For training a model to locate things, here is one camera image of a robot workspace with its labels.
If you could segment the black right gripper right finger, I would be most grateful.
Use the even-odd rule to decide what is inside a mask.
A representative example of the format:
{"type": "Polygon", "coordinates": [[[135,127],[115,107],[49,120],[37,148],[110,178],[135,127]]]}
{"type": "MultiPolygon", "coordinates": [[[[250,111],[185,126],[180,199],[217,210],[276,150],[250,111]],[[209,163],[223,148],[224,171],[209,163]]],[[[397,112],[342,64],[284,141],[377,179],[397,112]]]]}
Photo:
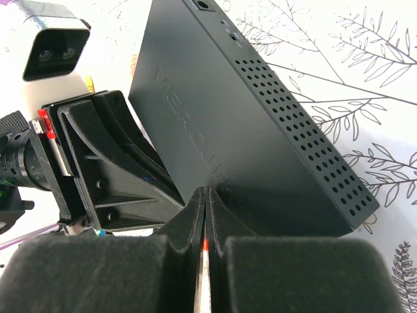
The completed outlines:
{"type": "Polygon", "coordinates": [[[401,312],[378,251],[365,241],[259,236],[208,190],[213,312],[401,312]]]}

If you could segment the black network switch box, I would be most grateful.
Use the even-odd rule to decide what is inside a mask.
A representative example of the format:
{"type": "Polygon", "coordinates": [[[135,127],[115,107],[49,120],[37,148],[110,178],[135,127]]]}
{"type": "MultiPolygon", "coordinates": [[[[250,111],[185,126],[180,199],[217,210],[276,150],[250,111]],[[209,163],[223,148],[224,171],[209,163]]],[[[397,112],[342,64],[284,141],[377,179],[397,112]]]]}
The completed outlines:
{"type": "Polygon", "coordinates": [[[128,99],[184,201],[262,235],[342,236],[378,201],[213,1],[153,1],[128,99]]]}

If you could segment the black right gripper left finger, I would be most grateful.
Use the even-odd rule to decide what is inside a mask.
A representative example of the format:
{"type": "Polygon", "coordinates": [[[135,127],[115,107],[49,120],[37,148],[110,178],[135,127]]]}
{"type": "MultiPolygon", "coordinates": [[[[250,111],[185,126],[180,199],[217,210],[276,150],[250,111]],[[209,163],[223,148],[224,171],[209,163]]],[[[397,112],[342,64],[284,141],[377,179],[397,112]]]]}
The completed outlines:
{"type": "Polygon", "coordinates": [[[2,312],[195,312],[206,190],[147,237],[41,235],[1,277],[2,312]]]}

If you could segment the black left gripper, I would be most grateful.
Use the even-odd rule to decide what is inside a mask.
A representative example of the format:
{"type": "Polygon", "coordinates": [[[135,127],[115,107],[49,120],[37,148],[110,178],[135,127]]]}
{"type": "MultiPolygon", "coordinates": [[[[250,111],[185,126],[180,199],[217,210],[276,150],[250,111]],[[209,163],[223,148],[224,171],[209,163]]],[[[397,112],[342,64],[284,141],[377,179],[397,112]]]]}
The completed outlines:
{"type": "MultiPolygon", "coordinates": [[[[93,101],[67,104],[57,116],[77,171],[76,186],[96,228],[158,227],[184,207],[120,91],[102,91],[93,101]]],[[[22,199],[20,187],[51,192],[59,207],[59,229],[81,234],[91,227],[89,218],[75,188],[59,177],[48,155],[46,118],[35,125],[39,132],[19,111],[1,118],[1,234],[35,206],[22,199]]]]}

